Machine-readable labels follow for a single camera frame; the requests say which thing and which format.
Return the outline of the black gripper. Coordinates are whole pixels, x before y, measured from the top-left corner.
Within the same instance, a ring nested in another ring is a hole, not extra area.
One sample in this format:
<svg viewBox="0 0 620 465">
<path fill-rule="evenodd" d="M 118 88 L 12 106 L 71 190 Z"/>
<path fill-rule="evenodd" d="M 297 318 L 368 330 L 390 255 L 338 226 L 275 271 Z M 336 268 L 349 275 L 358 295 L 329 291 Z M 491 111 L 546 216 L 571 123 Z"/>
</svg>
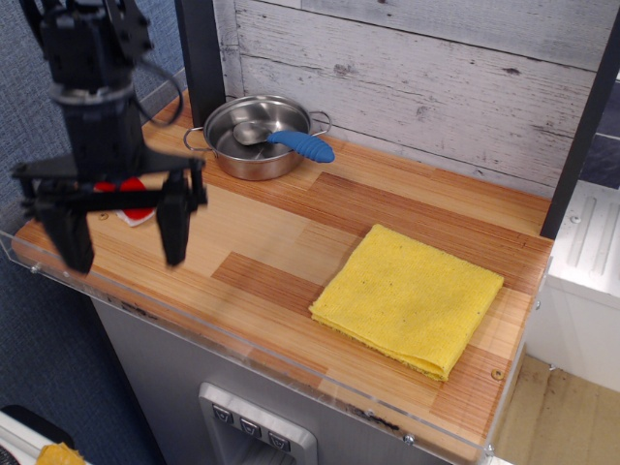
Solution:
<svg viewBox="0 0 620 465">
<path fill-rule="evenodd" d="M 97 93 L 50 88 L 69 134 L 64 156 L 16 165 L 26 214 L 37 217 L 65 265 L 88 274 L 94 249 L 84 213 L 156 208 L 167 264 L 186 257 L 190 213 L 207 202 L 198 158 L 157 152 L 144 141 L 131 86 Z"/>
</svg>

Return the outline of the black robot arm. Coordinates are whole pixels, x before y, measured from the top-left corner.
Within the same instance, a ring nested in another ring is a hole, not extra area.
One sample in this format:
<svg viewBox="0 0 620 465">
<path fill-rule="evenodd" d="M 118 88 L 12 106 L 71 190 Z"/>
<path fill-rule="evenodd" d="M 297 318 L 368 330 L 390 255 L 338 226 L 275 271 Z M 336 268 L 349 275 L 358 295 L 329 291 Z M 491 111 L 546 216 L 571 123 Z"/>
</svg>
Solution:
<svg viewBox="0 0 620 465">
<path fill-rule="evenodd" d="M 71 151 L 12 170 L 26 216 L 42 223 L 65 265 L 90 271 L 87 215 L 152 208 L 170 266 L 186 257 L 190 217 L 206 204 L 204 162 L 144 141 L 133 71 L 152 48 L 148 19 L 133 1 L 23 1 L 52 77 Z"/>
</svg>

